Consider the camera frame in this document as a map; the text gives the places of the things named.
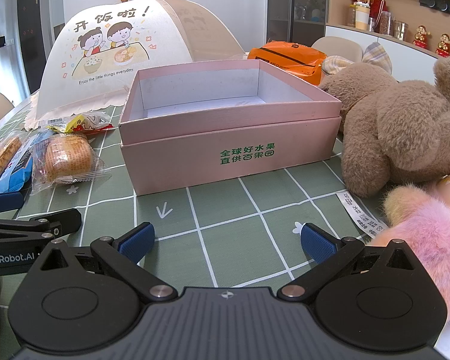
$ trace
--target teddy bear ear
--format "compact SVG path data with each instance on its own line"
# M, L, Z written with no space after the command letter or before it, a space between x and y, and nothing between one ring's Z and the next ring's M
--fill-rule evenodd
M433 66L435 87L450 102L450 57L438 57Z

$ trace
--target wrapped bread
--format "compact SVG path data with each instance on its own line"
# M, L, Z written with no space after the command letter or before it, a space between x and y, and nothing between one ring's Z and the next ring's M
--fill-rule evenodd
M83 133L59 133L33 148L32 192L110 175Z
M20 149L24 134L21 132L12 132L0 143L0 176Z
M94 149L82 134L57 134L50 138L45 154L48 181L81 175L92 170Z

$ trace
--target fabric care label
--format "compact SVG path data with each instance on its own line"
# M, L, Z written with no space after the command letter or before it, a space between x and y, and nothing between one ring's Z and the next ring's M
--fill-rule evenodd
M377 237L378 233L387 229L387 225L378 222L374 218L371 218L366 212L364 212L357 202L352 198L349 191L337 192L341 204L345 207L350 218L361 228L361 230L368 234L370 237Z

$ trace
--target snack packet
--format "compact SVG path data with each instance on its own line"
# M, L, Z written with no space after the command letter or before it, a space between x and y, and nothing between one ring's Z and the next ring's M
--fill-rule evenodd
M25 140L26 133L13 131L0 142L0 176Z
M20 191L32 177L32 146L55 134L46 129L34 137L30 137L15 153L7 168L0 177L0 193Z
M46 126L56 132L97 132L113 128L112 117L105 112L83 112L82 114L44 120L40 126Z
M33 146L31 194L56 185L90 181L109 176L83 133L59 133Z

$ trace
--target plaid bow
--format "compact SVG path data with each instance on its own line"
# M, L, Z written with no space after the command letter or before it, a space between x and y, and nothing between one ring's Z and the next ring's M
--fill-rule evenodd
M370 44L363 54L362 62L380 66L388 74L392 74L392 62L383 46L378 42ZM339 55L332 55L324 59L322 62L322 71L327 76L337 74L343 68L353 64L352 61Z

